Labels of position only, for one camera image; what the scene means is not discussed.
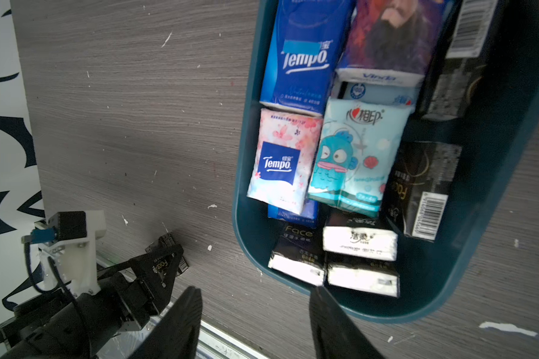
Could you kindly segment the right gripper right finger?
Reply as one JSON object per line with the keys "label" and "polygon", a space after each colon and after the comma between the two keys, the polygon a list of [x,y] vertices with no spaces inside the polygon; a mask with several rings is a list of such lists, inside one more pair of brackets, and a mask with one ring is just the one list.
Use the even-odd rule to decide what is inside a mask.
{"label": "right gripper right finger", "polygon": [[309,316],[316,358],[384,358],[326,287],[314,287]]}

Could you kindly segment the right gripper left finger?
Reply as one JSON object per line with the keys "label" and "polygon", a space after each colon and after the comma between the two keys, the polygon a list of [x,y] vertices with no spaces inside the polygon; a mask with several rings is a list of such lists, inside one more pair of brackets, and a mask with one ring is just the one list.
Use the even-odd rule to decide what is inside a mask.
{"label": "right gripper left finger", "polygon": [[202,310],[201,290],[187,287],[129,359],[195,358]]}

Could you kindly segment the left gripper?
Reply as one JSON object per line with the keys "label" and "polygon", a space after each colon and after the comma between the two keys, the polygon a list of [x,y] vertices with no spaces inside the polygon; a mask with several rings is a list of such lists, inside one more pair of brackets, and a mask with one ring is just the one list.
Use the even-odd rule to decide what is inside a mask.
{"label": "left gripper", "polygon": [[[175,254],[166,287],[154,273],[154,260]],[[5,358],[95,358],[117,333],[140,331],[168,306],[181,245],[145,253],[97,272],[100,291],[74,296],[66,288],[17,305],[0,324]]]}

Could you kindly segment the blue barcode tissue pack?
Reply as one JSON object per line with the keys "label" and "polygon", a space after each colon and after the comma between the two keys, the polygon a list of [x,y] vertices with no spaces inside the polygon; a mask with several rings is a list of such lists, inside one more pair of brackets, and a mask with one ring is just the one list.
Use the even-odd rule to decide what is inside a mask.
{"label": "blue barcode tissue pack", "polygon": [[318,225],[319,203],[315,200],[306,200],[300,214],[296,214],[277,206],[268,205],[268,217],[292,224],[302,225],[315,229]]}

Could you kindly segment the teal cartoon tissue pack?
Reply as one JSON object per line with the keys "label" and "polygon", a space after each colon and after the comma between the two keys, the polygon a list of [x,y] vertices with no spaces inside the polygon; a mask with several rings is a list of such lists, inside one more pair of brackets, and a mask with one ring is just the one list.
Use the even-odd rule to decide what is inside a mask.
{"label": "teal cartoon tissue pack", "polygon": [[377,218],[408,108],[329,99],[308,197]]}

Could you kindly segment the pink blue Tempo tissue pack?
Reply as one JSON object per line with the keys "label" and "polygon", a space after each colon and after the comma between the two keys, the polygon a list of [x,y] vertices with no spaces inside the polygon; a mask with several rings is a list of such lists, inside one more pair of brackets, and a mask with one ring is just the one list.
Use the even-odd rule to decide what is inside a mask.
{"label": "pink blue Tempo tissue pack", "polygon": [[322,127],[322,118],[262,109],[247,197],[301,214]]}

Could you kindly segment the anime print tissue pack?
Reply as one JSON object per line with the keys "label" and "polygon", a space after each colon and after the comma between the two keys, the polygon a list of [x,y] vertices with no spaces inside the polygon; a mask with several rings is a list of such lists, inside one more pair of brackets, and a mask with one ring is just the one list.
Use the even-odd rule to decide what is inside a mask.
{"label": "anime print tissue pack", "polygon": [[336,75],[343,82],[419,88],[454,4],[357,1]]}

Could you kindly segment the dark blue Tempo tissue pack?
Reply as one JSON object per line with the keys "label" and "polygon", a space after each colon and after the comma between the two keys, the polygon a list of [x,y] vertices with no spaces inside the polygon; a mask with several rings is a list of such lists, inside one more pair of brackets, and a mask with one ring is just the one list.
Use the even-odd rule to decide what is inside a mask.
{"label": "dark blue Tempo tissue pack", "polygon": [[354,8],[350,0],[278,3],[261,104],[323,115]]}

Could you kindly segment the light blue bunny tissue pack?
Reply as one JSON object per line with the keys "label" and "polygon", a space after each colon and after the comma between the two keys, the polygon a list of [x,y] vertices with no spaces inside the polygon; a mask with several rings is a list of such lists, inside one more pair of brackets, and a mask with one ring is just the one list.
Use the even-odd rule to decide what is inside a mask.
{"label": "light blue bunny tissue pack", "polygon": [[343,82],[338,98],[357,100],[363,103],[398,106],[415,111],[421,88],[396,87],[389,85],[372,85],[366,83]]}

